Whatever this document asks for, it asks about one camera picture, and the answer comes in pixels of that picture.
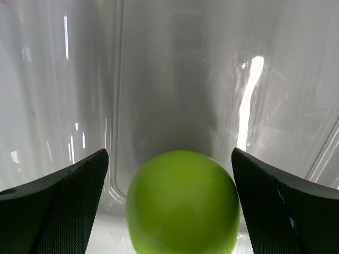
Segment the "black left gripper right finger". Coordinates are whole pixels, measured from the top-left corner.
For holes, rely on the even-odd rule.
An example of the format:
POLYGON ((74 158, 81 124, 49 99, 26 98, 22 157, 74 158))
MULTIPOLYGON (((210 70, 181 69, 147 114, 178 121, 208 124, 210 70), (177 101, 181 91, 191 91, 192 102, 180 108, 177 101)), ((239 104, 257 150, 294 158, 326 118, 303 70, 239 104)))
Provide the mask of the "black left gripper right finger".
POLYGON ((231 163, 254 253, 338 253, 338 190, 238 148, 231 163))

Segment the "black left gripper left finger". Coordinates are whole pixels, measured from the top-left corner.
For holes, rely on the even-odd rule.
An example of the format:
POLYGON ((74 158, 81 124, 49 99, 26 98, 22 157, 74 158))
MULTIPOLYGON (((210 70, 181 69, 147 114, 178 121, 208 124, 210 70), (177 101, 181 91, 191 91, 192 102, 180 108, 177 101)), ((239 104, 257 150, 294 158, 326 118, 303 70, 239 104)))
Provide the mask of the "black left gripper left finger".
POLYGON ((101 149, 1 192, 1 253, 85 253, 109 156, 101 149))

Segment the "green lime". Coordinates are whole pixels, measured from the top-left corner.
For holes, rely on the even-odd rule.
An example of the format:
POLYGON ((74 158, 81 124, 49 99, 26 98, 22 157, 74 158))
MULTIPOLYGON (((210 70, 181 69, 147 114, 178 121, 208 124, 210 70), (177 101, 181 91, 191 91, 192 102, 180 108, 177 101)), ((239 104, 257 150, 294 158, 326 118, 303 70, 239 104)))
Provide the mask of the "green lime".
POLYGON ((136 253, 231 253, 240 204, 233 179, 219 163, 177 150, 136 172, 126 218, 136 253))

